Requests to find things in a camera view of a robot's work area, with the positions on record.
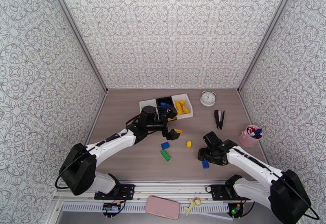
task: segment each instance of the alarm clock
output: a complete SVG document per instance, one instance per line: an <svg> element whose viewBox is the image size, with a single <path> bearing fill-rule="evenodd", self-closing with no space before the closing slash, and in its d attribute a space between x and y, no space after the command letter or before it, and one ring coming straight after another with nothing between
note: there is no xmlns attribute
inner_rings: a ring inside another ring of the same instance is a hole
<svg viewBox="0 0 326 224"><path fill-rule="evenodd" d="M216 93L212 91L203 91L201 93L200 103L205 107L212 107L215 104Z"/></svg>

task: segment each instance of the green lego brick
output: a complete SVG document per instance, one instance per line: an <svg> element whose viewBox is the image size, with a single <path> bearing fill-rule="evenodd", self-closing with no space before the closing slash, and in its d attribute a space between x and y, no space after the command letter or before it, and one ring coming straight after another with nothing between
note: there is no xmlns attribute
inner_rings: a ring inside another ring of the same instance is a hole
<svg viewBox="0 0 326 224"><path fill-rule="evenodd" d="M162 150L161 154L163 155L166 161L169 161L171 159L170 155L165 150Z"/></svg>

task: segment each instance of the pink phone case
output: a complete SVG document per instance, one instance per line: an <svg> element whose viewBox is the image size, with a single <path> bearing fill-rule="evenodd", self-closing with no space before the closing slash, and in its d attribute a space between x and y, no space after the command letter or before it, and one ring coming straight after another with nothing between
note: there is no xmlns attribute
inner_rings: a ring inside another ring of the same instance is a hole
<svg viewBox="0 0 326 224"><path fill-rule="evenodd" d="M145 212L159 217L177 220L179 218L180 204L156 196L147 198Z"/></svg>

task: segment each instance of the pink cup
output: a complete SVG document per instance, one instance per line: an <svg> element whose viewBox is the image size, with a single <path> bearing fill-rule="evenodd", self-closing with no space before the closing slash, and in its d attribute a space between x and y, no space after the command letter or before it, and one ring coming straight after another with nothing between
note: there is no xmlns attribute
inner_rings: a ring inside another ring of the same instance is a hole
<svg viewBox="0 0 326 224"><path fill-rule="evenodd" d="M255 139L248 134L247 128L255 128L255 130L258 130L259 127L255 125L249 125L246 127L246 130L242 131L242 134L239 136L239 141L242 145L244 145L245 147L252 147L263 137L263 134L259 139Z"/></svg>

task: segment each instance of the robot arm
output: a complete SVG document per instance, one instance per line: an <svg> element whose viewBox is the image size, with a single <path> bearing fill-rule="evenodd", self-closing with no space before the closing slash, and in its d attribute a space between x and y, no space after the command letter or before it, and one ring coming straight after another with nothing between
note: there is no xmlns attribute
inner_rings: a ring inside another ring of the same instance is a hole
<svg viewBox="0 0 326 224"><path fill-rule="evenodd" d="M111 174L96 172L96 167L104 160L122 149L137 144L153 132L161 131L167 140L177 139L182 134L180 130L172 129L169 132L167 128L168 120L177 115L176 109L159 108L163 109L160 111L160 118L156 108L146 106L139 115L126 123L126 128L120 133L88 146L76 144L60 168L55 186L60 189L57 182L61 177L74 195L80 195L87 190L110 193L119 181Z"/></svg>
<svg viewBox="0 0 326 224"><path fill-rule="evenodd" d="M297 223L310 208L311 202L293 171L283 172L248 154L230 140L222 142L214 132L203 137L207 148L198 151L199 160L217 165L234 164L257 182L234 175L225 183L231 198L246 197L271 209L283 223Z"/></svg>

